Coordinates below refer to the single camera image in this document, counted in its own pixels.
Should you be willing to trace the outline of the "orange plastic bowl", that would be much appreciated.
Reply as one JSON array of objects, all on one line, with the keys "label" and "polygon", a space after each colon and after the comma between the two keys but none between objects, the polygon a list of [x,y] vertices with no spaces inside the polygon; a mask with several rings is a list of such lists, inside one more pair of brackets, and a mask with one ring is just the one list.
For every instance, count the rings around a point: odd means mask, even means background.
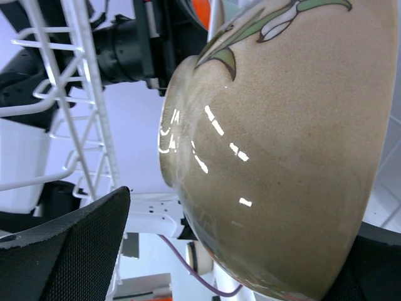
[{"label": "orange plastic bowl", "polygon": [[209,0],[191,0],[191,4],[201,25],[208,31],[211,15],[211,4]]}]

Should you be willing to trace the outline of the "large beige ceramic bowl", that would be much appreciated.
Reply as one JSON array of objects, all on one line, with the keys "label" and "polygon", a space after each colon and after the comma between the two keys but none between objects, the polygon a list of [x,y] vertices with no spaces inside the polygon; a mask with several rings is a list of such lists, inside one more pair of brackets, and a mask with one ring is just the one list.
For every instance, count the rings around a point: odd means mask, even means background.
[{"label": "large beige ceramic bowl", "polygon": [[398,53],[396,1],[253,1],[174,71],[164,181],[232,278],[320,300],[377,172]]}]

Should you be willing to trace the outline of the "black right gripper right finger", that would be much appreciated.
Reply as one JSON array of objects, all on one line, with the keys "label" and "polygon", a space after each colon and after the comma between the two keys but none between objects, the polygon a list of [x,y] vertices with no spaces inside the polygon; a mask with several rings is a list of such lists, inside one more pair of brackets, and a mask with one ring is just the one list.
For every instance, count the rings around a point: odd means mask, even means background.
[{"label": "black right gripper right finger", "polygon": [[400,233],[363,222],[326,301],[400,300]]}]

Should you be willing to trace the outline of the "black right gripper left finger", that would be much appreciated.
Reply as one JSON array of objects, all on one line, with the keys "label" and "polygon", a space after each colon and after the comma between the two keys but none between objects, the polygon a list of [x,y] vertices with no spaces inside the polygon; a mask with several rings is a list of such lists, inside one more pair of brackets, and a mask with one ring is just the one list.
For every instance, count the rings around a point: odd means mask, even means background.
[{"label": "black right gripper left finger", "polygon": [[105,300],[129,208],[123,186],[1,238],[1,300]]}]

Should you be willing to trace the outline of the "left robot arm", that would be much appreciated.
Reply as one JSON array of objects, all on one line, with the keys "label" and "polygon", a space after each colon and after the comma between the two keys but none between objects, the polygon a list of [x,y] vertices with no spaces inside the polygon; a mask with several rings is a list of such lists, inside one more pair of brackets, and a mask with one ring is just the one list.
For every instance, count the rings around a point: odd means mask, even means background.
[{"label": "left robot arm", "polygon": [[155,170],[159,100],[207,30],[193,1],[2,1],[20,51],[1,68],[1,221],[48,221]]}]

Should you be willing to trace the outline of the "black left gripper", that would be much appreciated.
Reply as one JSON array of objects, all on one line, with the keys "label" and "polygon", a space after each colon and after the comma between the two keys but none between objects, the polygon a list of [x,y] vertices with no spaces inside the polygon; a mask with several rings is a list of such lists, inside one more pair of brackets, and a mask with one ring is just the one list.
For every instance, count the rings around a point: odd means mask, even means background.
[{"label": "black left gripper", "polygon": [[177,66],[205,47],[207,30],[192,1],[134,1],[133,9],[135,18],[118,14],[93,30],[102,84],[144,81],[163,96]]}]

